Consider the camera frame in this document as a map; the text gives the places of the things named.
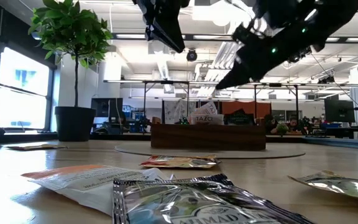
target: ceiling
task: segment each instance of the ceiling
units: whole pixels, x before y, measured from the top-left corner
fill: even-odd
[[[112,24],[114,33],[144,33],[145,25],[142,14],[137,6],[122,4],[96,4],[103,0],[86,0],[86,4],[81,0],[82,9],[94,10],[97,15]],[[0,0],[0,5],[13,13],[26,23],[30,23],[32,8],[43,7],[42,0]],[[191,13],[194,0],[190,6],[183,9],[179,15],[181,31],[183,34],[227,34],[229,26],[221,27],[212,21],[194,21]],[[338,30],[335,36],[358,37],[358,14],[343,28]],[[133,74],[125,74],[126,78],[136,76],[136,74],[151,74],[153,70],[158,70],[156,58],[148,55],[148,43],[141,40],[114,40],[112,42],[120,51],[123,59],[131,68]],[[222,42],[208,41],[189,41],[185,42],[186,50],[182,54],[175,54],[167,62],[169,70],[195,71],[195,62],[187,62],[186,54],[189,48],[196,49],[198,60],[213,61],[219,51]],[[334,68],[336,80],[345,82],[348,80],[349,69],[357,65],[358,44],[327,44],[326,48],[320,52],[315,52],[316,60],[329,70]],[[323,70],[316,63],[313,57],[307,57],[296,65],[280,65],[268,72],[266,80],[275,82],[307,82],[310,77],[321,74]]]

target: table surface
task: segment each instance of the table surface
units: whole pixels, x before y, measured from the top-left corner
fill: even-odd
[[[20,175],[57,167],[102,164],[141,169],[148,156],[114,150],[122,141],[48,142],[69,146],[64,150],[11,151],[0,146],[0,223],[111,223],[111,217],[83,207]],[[268,143],[272,146],[280,143]],[[165,169],[178,179],[225,173],[238,187],[300,213],[316,223],[357,223],[358,200],[312,189],[287,178],[331,170],[358,179],[358,149],[286,144],[306,155],[288,159],[223,159],[211,170]]]

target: security camera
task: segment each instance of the security camera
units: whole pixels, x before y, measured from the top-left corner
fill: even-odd
[[[190,49],[189,52],[187,53],[187,61],[188,62],[194,62],[195,60],[197,60],[197,53],[195,49]]]

